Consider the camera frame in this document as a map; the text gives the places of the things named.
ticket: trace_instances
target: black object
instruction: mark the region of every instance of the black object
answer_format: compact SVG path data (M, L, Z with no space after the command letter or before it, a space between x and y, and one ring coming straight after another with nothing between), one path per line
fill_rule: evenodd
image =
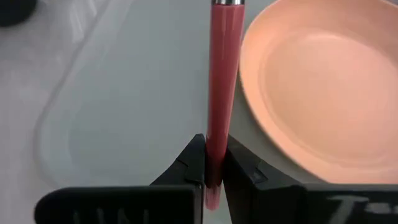
M0 0L0 27L26 21L36 8L37 0Z
M398 185L303 185L230 137L224 187L233 224L398 223ZM150 186L58 190L37 224L201 223L205 138L197 134Z

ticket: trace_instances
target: gray table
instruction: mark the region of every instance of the gray table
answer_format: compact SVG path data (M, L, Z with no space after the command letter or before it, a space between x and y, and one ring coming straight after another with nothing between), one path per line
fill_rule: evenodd
M270 3L248 0L245 27ZM209 24L207 0L135 0L115 38L104 38L112 23L94 30L82 54L96 56L77 59L79 69L40 124L38 158L49 180L59 187L148 184L204 133ZM259 129L240 82L230 134L286 174L319 181ZM228 223L225 198L205 217Z

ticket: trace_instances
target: metal ferrule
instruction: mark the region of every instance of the metal ferrule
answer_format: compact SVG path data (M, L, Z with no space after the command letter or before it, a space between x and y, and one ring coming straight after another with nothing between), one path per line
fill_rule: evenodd
M226 6L235 6L244 4L244 0L211 0L212 4L221 4Z

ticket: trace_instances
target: pink plate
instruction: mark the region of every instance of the pink plate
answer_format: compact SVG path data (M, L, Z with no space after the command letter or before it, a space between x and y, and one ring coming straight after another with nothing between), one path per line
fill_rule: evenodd
M262 129L334 183L398 184L398 7L280 0L251 24L241 80Z

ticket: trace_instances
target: red handle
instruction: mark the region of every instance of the red handle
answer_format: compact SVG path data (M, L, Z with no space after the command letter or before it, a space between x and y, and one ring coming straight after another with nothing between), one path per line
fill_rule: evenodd
M209 111L206 137L206 206L216 209L234 98L244 5L211 8Z

